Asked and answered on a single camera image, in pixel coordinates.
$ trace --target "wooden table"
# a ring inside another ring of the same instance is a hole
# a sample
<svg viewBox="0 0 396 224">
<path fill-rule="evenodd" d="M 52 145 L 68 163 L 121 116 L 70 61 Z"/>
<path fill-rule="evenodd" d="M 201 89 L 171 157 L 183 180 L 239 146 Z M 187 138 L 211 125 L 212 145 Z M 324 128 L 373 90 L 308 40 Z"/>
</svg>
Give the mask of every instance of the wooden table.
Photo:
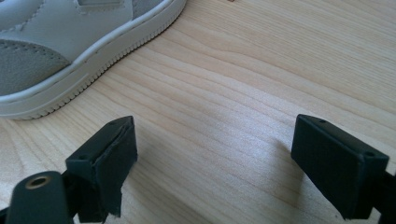
<svg viewBox="0 0 396 224">
<path fill-rule="evenodd" d="M 0 120 L 0 208 L 24 177 L 64 171 L 105 123 L 133 115 L 139 160 L 107 223 L 345 223 L 290 158 L 295 118 L 332 122 L 394 173 L 395 96 L 395 1 L 189 0 L 64 108 Z"/>
</svg>

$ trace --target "sneaker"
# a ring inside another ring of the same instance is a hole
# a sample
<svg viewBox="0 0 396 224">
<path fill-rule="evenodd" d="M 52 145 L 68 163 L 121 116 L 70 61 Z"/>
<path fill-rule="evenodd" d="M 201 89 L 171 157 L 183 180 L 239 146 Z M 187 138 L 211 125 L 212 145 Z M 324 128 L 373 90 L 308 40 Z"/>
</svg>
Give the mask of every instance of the sneaker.
<svg viewBox="0 0 396 224">
<path fill-rule="evenodd" d="M 148 42 L 186 0 L 0 0 L 0 117 L 35 119 Z"/>
</svg>

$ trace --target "screw hole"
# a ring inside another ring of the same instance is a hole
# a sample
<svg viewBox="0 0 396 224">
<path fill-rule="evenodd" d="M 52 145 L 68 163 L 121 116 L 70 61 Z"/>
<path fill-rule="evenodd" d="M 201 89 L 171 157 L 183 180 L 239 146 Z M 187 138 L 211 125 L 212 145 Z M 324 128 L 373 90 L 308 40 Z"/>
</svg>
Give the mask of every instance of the screw hole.
<svg viewBox="0 0 396 224">
<path fill-rule="evenodd" d="M 49 182 L 50 182 L 50 176 L 41 175 L 41 176 L 38 176 L 36 178 L 29 180 L 26 183 L 25 187 L 27 189 L 38 189 L 38 188 L 41 188 L 41 187 L 47 185 Z"/>
</svg>

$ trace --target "black clamp arm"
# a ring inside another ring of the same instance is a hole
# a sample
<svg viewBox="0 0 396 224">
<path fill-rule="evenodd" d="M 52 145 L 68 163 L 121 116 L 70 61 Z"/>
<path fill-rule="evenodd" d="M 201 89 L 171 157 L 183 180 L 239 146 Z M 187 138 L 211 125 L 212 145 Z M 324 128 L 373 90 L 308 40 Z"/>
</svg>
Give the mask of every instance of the black clamp arm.
<svg viewBox="0 0 396 224">
<path fill-rule="evenodd" d="M 379 223 L 396 223 L 396 177 L 389 156 L 335 127 L 299 115 L 291 157 L 345 219 L 366 219 L 376 208 Z"/>
<path fill-rule="evenodd" d="M 14 189 L 0 224 L 105 222 L 119 217 L 122 183 L 137 161 L 134 118 L 105 125 L 66 159 L 67 170 L 23 179 Z"/>
</svg>

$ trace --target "shoe sole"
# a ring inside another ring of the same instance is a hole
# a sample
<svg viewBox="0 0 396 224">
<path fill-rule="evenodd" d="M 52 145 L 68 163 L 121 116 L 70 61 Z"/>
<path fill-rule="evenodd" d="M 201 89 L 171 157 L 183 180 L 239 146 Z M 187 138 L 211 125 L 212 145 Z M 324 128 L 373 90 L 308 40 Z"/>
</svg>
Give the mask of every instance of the shoe sole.
<svg viewBox="0 0 396 224">
<path fill-rule="evenodd" d="M 72 64 L 45 81 L 25 91 L 0 96 L 0 118 L 38 119 L 66 105 L 113 63 L 169 27 L 185 4 L 186 0 L 165 0 L 102 37 Z"/>
</svg>

